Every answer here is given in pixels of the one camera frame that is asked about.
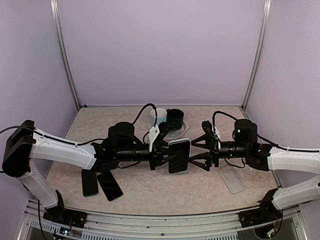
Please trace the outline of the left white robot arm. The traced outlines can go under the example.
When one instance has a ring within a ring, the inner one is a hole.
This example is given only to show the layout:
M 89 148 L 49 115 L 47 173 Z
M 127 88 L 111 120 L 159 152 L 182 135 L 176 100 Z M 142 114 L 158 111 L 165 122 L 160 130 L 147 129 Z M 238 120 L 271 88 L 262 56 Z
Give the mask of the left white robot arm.
M 70 141 L 50 135 L 35 128 L 34 121 L 26 120 L 12 126 L 14 132 L 6 141 L 2 171 L 18 179 L 42 204 L 46 214 L 63 223 L 70 218 L 62 195 L 52 190 L 44 177 L 32 164 L 32 159 L 64 163 L 104 173 L 117 168 L 120 162 L 148 162 L 151 170 L 181 154 L 171 150 L 162 139 L 166 123 L 152 126 L 149 142 L 143 143 L 135 136 L 135 127 L 127 121 L 118 122 L 108 129 L 107 138 L 101 143 Z

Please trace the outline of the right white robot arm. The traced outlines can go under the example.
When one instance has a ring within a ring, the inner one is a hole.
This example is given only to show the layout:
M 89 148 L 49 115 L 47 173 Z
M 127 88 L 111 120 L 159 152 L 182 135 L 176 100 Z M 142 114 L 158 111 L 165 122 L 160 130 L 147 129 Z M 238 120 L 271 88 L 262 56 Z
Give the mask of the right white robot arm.
M 194 147 L 207 152 L 189 158 L 206 171 L 217 167 L 220 159 L 243 158 L 246 165 L 259 171 L 300 171 L 315 176 L 286 188 L 269 190 L 259 203 L 256 218 L 266 222 L 276 211 L 317 200 L 320 197 L 320 151 L 319 149 L 285 148 L 275 143 L 258 143 L 258 126 L 248 119 L 234 123 L 234 140 L 220 141 L 216 128 L 202 122 L 204 134 L 191 141 Z

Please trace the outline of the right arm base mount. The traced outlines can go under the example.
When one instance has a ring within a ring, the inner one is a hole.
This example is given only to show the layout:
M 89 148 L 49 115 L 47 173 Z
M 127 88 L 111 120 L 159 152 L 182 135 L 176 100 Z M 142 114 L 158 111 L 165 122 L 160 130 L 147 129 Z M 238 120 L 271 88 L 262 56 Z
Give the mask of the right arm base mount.
M 274 206 L 260 206 L 255 209 L 241 211 L 238 216 L 241 227 L 246 228 L 281 219 L 283 212 Z

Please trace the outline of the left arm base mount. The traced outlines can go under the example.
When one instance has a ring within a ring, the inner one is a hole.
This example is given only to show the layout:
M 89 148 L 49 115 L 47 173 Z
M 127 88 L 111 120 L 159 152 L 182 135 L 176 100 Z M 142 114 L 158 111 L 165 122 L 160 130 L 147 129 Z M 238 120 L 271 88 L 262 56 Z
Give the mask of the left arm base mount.
M 49 212 L 43 214 L 45 220 L 83 229 L 87 219 L 87 213 L 83 211 L 67 209 L 62 212 Z

